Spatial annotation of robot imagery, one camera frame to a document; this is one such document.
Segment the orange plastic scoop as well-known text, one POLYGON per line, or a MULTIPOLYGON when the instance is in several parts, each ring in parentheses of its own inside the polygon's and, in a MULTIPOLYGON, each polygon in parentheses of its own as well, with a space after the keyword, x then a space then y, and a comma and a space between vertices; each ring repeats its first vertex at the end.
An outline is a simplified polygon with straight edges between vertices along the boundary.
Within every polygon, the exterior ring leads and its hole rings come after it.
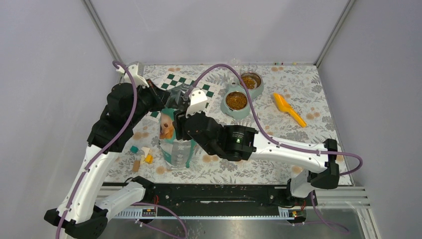
POLYGON ((293 107, 278 93, 273 93, 273 98, 276 107, 279 111, 288 113, 301 127, 306 127, 307 123, 301 116, 293 109, 293 107))

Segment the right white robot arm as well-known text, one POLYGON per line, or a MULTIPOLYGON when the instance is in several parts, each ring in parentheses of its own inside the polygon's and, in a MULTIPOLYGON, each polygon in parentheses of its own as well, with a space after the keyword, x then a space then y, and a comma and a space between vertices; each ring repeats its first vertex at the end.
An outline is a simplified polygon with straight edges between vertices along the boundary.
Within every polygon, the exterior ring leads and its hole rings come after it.
POLYGON ((299 166, 302 172, 289 179, 285 197, 298 205, 315 189, 338 187, 340 172, 336 163, 337 143, 306 144, 281 138, 266 138, 264 133, 243 125, 222 126, 205 113, 187 116, 174 112, 176 139, 195 141, 208 155, 228 161, 269 160, 299 166))

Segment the green pet food bag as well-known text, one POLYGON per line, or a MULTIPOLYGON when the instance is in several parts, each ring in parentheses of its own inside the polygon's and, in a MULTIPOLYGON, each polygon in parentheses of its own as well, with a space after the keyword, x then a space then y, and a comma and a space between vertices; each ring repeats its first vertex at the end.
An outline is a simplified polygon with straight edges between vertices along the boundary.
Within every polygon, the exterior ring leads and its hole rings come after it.
POLYGON ((196 143, 193 140, 177 140, 173 126, 176 110, 182 110, 184 100, 181 93, 182 86, 168 90, 171 94, 167 100, 166 107, 160 112, 159 148, 168 169, 187 169, 194 154, 196 143))

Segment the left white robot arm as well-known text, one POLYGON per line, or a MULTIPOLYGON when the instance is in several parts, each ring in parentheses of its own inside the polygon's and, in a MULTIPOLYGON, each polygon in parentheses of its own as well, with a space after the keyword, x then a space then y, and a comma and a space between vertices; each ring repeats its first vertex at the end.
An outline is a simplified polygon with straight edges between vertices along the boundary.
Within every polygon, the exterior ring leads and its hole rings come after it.
POLYGON ((150 79, 146 87, 120 83, 107 95, 107 104, 87 139, 85 156, 68 195, 44 220, 74 239, 97 239, 111 219, 111 204, 95 205, 97 194, 114 161, 133 136, 134 127, 149 112, 164 108, 170 92, 150 79))

